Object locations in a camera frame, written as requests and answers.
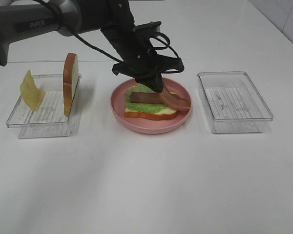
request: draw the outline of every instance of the cheese slice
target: cheese slice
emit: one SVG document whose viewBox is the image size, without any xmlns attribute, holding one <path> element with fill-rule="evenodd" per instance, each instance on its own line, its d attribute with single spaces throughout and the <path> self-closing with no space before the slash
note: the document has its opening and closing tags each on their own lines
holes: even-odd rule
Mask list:
<svg viewBox="0 0 293 234">
<path fill-rule="evenodd" d="M 34 111 L 37 111 L 42 103 L 45 91 L 35 85 L 31 71 L 28 70 L 20 86 L 21 96 L 25 103 Z"/>
</svg>

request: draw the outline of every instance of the ham slice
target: ham slice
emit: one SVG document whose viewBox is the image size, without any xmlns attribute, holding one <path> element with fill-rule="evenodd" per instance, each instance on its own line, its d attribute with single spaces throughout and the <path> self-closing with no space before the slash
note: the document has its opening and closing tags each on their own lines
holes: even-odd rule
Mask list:
<svg viewBox="0 0 293 234">
<path fill-rule="evenodd" d="M 130 102 L 149 103 L 149 104 L 164 104 L 163 101 L 159 99 L 158 93 L 142 93 L 142 92 L 131 92 Z"/>
<path fill-rule="evenodd" d="M 167 87 L 164 85 L 161 93 L 157 93 L 158 98 L 173 110 L 177 111 L 188 111 L 191 108 L 190 102 L 179 96 L 173 95 L 169 92 Z"/>
</svg>

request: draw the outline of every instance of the green lettuce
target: green lettuce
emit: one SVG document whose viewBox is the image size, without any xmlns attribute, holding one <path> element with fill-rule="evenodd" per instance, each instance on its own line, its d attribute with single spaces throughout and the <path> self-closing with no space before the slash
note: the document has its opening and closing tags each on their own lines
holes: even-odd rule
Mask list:
<svg viewBox="0 0 293 234">
<path fill-rule="evenodd" d="M 128 89 L 125 93 L 125 102 L 126 102 L 126 107 L 132 111 L 139 111 L 139 112 L 154 114 L 166 108 L 165 104 L 132 103 L 130 102 L 131 92 L 142 92 L 142 93 L 155 93 L 155 92 L 143 84 L 139 84 Z"/>
</svg>

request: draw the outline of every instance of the white table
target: white table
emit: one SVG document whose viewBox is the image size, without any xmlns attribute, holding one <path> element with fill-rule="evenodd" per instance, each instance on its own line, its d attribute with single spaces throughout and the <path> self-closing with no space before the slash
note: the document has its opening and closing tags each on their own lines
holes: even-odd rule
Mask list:
<svg viewBox="0 0 293 234">
<path fill-rule="evenodd" d="M 161 21 L 183 59 L 293 57 L 293 44 L 247 0 L 131 1 L 130 8 L 136 25 Z M 82 36 L 118 57 L 100 31 Z M 63 61 L 68 52 L 80 60 L 110 60 L 52 32 L 12 43 L 8 61 Z"/>
<path fill-rule="evenodd" d="M 168 76 L 193 98 L 180 128 L 132 132 L 109 97 L 125 81 L 112 62 L 80 62 L 83 113 L 76 135 L 17 139 L 5 127 L 27 69 L 61 73 L 62 62 L 0 68 L 0 233 L 293 234 L 293 58 L 185 60 Z M 261 134 L 214 135 L 196 73 L 246 71 L 274 114 Z"/>
</svg>

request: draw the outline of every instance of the white bread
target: white bread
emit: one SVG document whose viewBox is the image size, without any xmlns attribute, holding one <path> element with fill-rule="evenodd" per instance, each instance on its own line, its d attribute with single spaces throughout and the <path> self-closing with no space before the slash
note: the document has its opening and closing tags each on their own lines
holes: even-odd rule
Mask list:
<svg viewBox="0 0 293 234">
<path fill-rule="evenodd" d="M 64 97 L 64 114 L 70 113 L 75 90 L 78 82 L 78 57 L 76 54 L 68 53 L 66 56 L 63 70 L 63 97 Z"/>
<path fill-rule="evenodd" d="M 128 108 L 125 109 L 125 117 L 133 117 L 133 118 L 146 118 L 150 120 L 170 120 L 175 118 L 178 115 L 178 111 L 171 109 L 170 107 L 166 107 L 157 113 L 145 113 L 139 111 L 133 111 Z"/>
</svg>

